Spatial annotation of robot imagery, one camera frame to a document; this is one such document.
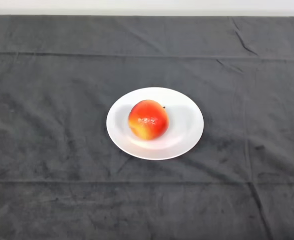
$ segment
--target apple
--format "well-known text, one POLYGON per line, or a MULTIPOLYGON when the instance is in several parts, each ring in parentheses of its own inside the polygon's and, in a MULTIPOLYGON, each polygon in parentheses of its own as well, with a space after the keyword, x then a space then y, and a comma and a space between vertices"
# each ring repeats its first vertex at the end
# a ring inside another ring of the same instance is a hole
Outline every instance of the apple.
POLYGON ((165 133, 169 126, 169 118, 159 103, 143 100, 132 108, 128 124, 136 136, 143 140, 152 140, 165 133))

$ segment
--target plate rim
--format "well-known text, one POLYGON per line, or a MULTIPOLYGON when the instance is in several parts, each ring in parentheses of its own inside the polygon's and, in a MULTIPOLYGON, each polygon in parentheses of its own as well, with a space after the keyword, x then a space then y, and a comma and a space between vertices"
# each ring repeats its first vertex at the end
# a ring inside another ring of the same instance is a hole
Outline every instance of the plate rim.
POLYGON ((194 148, 195 145, 197 145, 197 143, 199 142, 199 140, 201 139, 202 137, 202 134, 203 134, 203 131, 204 131, 204 125, 205 125, 205 121, 204 121, 204 118, 203 118, 203 114, 199 108, 199 106, 190 98, 188 97, 187 95, 185 95, 184 93, 182 92, 179 92, 177 90, 174 90, 174 89, 171 89, 171 88, 167 88, 167 87, 157 87, 157 86, 151 86, 151 87, 143 87, 143 88, 139 88, 139 89, 136 89, 136 90, 133 90, 133 91, 130 91, 128 93, 126 93, 125 95, 121 96, 120 98, 118 98, 114 103, 113 105, 110 107, 109 111, 108 111, 108 114, 107 114, 107 118, 106 118, 106 128, 107 128, 107 132, 108 132, 108 135, 110 137, 110 139, 113 141, 113 143, 119 148, 121 149, 122 151, 124 151, 125 153, 129 154, 130 156, 133 156, 135 158, 139 158, 139 159, 144 159, 144 160, 150 160, 150 161, 161 161, 161 160, 169 160, 169 159, 174 159, 174 158, 177 158, 185 153, 187 153, 188 151, 190 151, 192 148, 194 148), (183 151, 181 152, 180 154, 176 154, 174 156, 170 156, 170 157, 160 157, 160 158, 148 158, 148 157, 141 157, 141 156, 137 156, 135 154, 132 154, 130 152, 128 152, 127 150, 123 149, 122 147, 120 147, 117 142, 113 139, 113 137, 111 136, 110 134, 110 129, 108 128, 108 119, 110 118, 110 111, 112 110, 112 108, 115 106, 115 104, 120 101, 123 97, 125 97, 126 95, 128 94, 131 94, 133 92, 136 92, 136 91, 139 91, 139 90, 145 90, 145 89, 165 89, 165 90, 170 90, 170 91, 174 91, 174 92, 177 92, 179 94, 182 94, 183 96, 187 97, 189 100, 191 100, 198 108, 200 114, 201 114, 201 117, 202 117, 202 122, 203 122, 203 127, 201 129, 201 134, 199 134, 199 139, 194 143, 192 144, 189 148, 187 148, 186 151, 183 151))

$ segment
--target white plate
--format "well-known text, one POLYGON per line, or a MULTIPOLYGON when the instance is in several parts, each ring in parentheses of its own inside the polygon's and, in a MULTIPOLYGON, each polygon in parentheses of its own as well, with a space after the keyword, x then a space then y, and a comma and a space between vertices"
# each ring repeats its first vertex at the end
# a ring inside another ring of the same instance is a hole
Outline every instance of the white plate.
POLYGON ((168 88, 147 87, 122 96, 109 110, 107 130, 112 141, 126 153, 148 160, 165 160, 180 156, 199 141, 203 116, 198 106, 184 94, 168 88), (138 102, 154 100, 166 108, 167 131, 155 140, 141 140, 128 126, 128 116, 138 102))

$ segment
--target tablecloth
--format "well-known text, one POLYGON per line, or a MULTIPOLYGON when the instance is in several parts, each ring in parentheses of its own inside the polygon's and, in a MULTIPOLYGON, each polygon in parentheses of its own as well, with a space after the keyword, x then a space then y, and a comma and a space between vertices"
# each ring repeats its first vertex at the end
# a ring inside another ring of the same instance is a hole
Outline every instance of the tablecloth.
POLYGON ((0 240, 294 240, 294 17, 0 16, 0 240), (189 96, 204 132, 132 157, 122 95, 189 96))

